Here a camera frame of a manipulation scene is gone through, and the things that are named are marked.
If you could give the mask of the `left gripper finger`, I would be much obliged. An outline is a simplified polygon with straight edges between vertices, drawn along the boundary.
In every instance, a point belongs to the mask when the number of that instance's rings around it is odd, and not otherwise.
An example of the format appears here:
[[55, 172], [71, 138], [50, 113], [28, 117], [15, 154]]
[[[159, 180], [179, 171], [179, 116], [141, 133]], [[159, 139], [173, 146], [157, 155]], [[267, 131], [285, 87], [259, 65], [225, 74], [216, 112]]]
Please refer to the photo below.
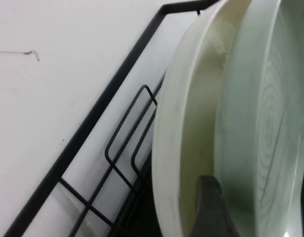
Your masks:
[[198, 177], [196, 201], [196, 215], [190, 231], [191, 237], [238, 236], [216, 177], [211, 175]]

